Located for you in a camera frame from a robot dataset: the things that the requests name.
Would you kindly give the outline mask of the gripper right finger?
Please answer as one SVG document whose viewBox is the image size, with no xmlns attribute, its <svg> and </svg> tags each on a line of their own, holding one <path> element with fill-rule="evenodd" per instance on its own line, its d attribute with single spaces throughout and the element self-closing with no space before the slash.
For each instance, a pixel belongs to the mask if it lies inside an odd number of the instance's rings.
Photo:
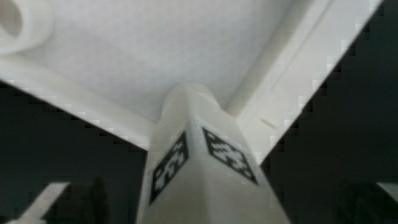
<svg viewBox="0 0 398 224">
<path fill-rule="evenodd" d="M 398 201 L 376 183 L 353 184 L 342 191 L 340 224 L 398 224 Z"/>
</svg>

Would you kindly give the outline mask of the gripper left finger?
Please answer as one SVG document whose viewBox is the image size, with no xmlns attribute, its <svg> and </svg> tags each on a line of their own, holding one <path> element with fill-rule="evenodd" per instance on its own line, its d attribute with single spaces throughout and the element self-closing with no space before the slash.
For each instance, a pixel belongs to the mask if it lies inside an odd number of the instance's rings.
<svg viewBox="0 0 398 224">
<path fill-rule="evenodd" d="M 106 183 L 52 182 L 11 224 L 111 224 Z"/>
</svg>

